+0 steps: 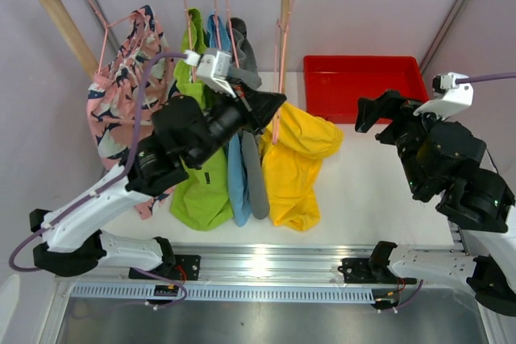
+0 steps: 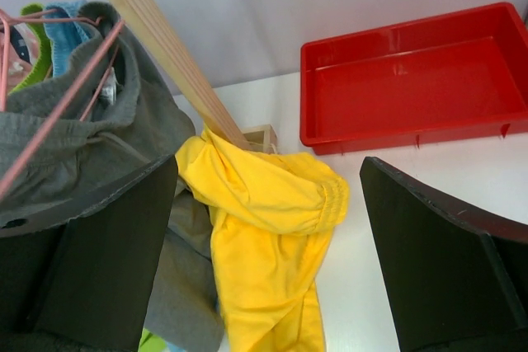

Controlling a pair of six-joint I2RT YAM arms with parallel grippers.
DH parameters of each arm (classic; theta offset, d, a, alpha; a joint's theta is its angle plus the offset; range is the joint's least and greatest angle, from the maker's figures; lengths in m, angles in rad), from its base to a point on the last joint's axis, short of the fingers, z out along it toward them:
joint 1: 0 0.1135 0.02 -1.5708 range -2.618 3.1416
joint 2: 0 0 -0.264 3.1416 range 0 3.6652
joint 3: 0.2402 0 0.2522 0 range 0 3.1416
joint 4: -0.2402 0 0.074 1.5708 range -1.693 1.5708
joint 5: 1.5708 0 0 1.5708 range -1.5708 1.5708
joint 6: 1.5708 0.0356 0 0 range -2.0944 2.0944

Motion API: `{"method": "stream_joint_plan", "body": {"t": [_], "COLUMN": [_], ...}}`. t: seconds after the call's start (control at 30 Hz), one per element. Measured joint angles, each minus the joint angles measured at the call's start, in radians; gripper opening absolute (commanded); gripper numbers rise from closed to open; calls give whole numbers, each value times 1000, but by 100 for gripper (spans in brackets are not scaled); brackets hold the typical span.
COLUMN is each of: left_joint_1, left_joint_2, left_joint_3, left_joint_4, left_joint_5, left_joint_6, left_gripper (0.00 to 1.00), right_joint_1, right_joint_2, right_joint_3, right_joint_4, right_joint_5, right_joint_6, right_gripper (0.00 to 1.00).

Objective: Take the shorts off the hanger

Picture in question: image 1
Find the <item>yellow shorts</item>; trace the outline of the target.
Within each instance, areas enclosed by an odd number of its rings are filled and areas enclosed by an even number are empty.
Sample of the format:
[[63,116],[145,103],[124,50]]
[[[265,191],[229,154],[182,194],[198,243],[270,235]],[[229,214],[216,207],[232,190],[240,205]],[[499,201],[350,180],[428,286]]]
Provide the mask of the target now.
[[314,186],[323,161],[344,133],[334,123],[284,103],[279,120],[261,135],[259,153],[274,226],[308,231],[321,219]]

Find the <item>pink wire hanger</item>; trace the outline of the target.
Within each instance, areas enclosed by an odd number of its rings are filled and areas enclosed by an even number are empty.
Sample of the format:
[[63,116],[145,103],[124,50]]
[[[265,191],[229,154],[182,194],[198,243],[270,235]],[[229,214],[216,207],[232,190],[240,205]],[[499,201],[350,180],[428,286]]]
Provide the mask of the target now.
[[277,92],[285,93],[286,58],[293,5],[296,0],[281,0],[281,16],[278,20],[278,43],[275,46]]

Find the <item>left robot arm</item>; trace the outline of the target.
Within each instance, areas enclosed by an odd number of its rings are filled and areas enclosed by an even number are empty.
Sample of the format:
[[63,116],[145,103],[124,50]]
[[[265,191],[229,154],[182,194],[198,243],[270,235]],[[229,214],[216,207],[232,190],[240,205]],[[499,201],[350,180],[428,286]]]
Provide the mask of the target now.
[[31,230],[42,238],[32,250],[35,267],[61,277],[127,267],[132,278],[172,279],[177,260],[168,239],[119,237],[103,227],[187,180],[189,169],[200,169],[239,131],[262,132],[286,100],[246,85],[233,90],[235,96],[222,95],[206,112],[191,96],[170,98],[152,114],[152,134],[89,192],[65,209],[33,210]]

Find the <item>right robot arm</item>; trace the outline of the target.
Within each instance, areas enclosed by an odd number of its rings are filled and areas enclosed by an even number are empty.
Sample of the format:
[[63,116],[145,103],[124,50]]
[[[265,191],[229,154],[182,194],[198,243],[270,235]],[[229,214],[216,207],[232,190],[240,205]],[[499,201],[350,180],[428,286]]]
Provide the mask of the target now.
[[412,198],[435,206],[459,241],[448,252],[380,241],[368,258],[377,283],[415,279],[465,292],[483,307],[515,315],[515,195],[504,178],[481,166],[487,151],[459,122],[448,121],[441,101],[403,97],[387,90],[358,100],[355,130],[368,132],[381,119],[376,140],[396,148]]

